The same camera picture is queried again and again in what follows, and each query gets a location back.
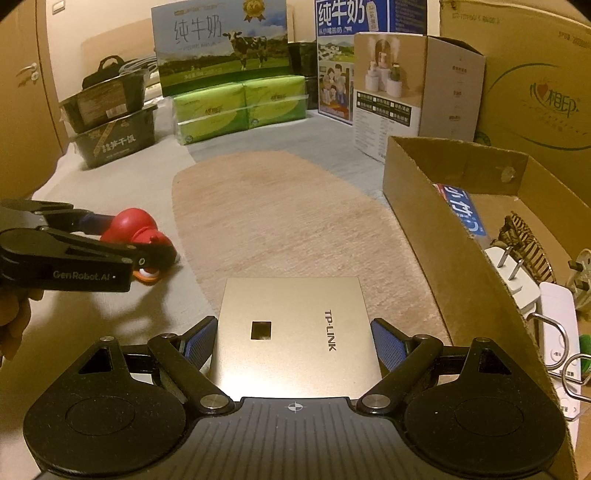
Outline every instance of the metal prong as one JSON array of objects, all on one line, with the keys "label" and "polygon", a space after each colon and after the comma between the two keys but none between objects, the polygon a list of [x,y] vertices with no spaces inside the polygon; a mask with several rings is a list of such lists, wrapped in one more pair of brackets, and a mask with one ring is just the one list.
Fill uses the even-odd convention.
[{"label": "metal prong", "polygon": [[576,270],[577,272],[582,272],[584,270],[583,264],[574,260],[569,260],[569,268],[571,270]]},{"label": "metal prong", "polygon": [[511,275],[509,275],[509,278],[507,278],[507,280],[513,280],[515,278],[515,276],[517,275],[519,268],[522,265],[523,265],[523,258],[515,264],[515,268],[513,269],[513,271],[511,272]]},{"label": "metal prong", "polygon": [[575,280],[574,286],[579,290],[589,291],[589,283],[585,281]]},{"label": "metal prong", "polygon": [[513,247],[505,248],[505,251],[503,252],[503,256],[501,257],[501,259],[499,260],[499,262],[496,265],[497,268],[501,268],[503,265],[505,265],[505,260],[507,260],[507,257],[511,253],[511,250],[513,250]]}]

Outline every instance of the gold router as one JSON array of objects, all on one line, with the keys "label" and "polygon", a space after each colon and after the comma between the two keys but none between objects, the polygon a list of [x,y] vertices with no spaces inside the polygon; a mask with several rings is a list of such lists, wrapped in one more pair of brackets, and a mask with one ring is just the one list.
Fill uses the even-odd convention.
[{"label": "gold router", "polygon": [[235,401],[359,398],[381,380],[359,280],[229,278],[209,377]]}]

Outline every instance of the beige rug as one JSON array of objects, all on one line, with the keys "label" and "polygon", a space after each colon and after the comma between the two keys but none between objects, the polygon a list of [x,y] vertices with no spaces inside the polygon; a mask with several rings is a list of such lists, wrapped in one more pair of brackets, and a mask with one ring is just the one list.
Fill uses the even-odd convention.
[{"label": "beige rug", "polygon": [[357,276],[370,319],[449,342],[391,210],[307,160],[262,151],[198,163],[175,176],[173,210],[214,311],[228,277]]}]

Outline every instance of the blue package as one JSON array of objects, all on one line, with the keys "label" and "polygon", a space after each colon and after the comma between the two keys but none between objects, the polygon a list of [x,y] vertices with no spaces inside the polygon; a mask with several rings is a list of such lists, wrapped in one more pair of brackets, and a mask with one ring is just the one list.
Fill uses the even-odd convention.
[{"label": "blue package", "polygon": [[353,38],[359,32],[427,34],[427,0],[314,0],[318,111],[353,123]]},{"label": "blue package", "polygon": [[478,216],[476,207],[474,207],[474,204],[472,203],[470,194],[466,190],[458,187],[451,187],[441,183],[434,183],[433,185],[437,188],[441,196],[445,198],[466,229],[472,235],[480,237],[480,239],[487,242],[488,235],[484,230],[484,225]]}]

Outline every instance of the light switch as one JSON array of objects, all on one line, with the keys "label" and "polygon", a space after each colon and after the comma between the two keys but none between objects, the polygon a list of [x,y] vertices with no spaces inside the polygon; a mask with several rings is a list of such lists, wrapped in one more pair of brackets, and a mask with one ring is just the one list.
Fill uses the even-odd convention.
[{"label": "light switch", "polygon": [[52,13],[58,14],[59,12],[61,12],[62,10],[66,9],[66,0],[61,0],[60,2],[56,2],[51,6],[51,11]]}]

